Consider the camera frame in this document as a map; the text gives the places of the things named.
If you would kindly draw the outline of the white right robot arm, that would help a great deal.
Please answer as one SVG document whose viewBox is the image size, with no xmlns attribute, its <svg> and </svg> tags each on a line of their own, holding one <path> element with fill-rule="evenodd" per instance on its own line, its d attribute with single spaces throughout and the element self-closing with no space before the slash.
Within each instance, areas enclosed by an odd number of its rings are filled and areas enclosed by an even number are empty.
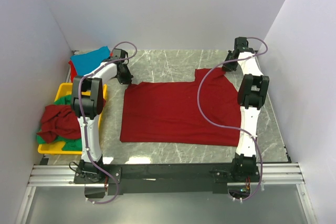
<svg viewBox="0 0 336 224">
<path fill-rule="evenodd" d="M 240 67 L 243 80 L 240 84 L 237 103 L 240 106 L 241 124 L 239 141 L 232 161 L 230 175 L 241 182 L 246 177 L 258 176 L 257 167 L 257 123 L 264 106 L 269 87 L 269 77 L 264 75 L 255 59 L 255 51 L 243 47 L 229 51 L 223 69 L 235 71 Z"/>
</svg>

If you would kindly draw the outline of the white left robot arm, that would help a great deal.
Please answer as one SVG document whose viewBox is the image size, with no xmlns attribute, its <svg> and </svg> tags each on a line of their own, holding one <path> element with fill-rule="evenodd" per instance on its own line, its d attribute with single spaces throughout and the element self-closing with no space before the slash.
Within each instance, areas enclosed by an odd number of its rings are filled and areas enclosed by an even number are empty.
<svg viewBox="0 0 336 224">
<path fill-rule="evenodd" d="M 105 176 L 99 144 L 99 118 L 104 107 L 103 86 L 112 78 L 117 78 L 120 84 L 131 84 L 133 75 L 124 60 L 104 61 L 92 72 L 76 76 L 72 84 L 70 106 L 77 117 L 82 141 L 79 166 L 93 183 L 101 182 Z"/>
</svg>

